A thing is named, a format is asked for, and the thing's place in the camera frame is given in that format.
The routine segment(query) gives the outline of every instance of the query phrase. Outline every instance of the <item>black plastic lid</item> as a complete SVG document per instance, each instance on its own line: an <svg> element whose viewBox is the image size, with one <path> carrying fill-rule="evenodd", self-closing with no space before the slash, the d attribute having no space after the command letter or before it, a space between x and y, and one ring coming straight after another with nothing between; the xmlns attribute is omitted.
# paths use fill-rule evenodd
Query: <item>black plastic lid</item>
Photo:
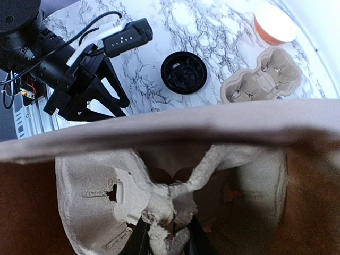
<svg viewBox="0 0 340 255"><path fill-rule="evenodd" d="M204 62L190 52L169 55L161 65L161 78L173 92L190 94L200 90L207 81Z"/></svg>

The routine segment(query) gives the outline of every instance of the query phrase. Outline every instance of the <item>marble-patterned table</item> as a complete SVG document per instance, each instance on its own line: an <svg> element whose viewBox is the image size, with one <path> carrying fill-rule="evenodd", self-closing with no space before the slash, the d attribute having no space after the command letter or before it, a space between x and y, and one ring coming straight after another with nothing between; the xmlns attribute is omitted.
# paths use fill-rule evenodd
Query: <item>marble-patterned table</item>
<svg viewBox="0 0 340 255"><path fill-rule="evenodd" d="M254 68L257 56L269 47L253 25L254 8L261 1L80 0L51 15L47 26L68 40L107 11L118 10L128 20L147 18L154 31L153 41L112 59L131 101L125 111L134 115L219 104L221 83L239 69ZM275 1L270 2L280 6L279 0ZM302 84L290 98L338 98L327 70L301 29L296 41L282 47L303 71ZM160 75L163 60L180 50L200 56L208 69L206 85L191 95L170 91ZM91 104L91 109L108 113L98 104Z"/></svg>

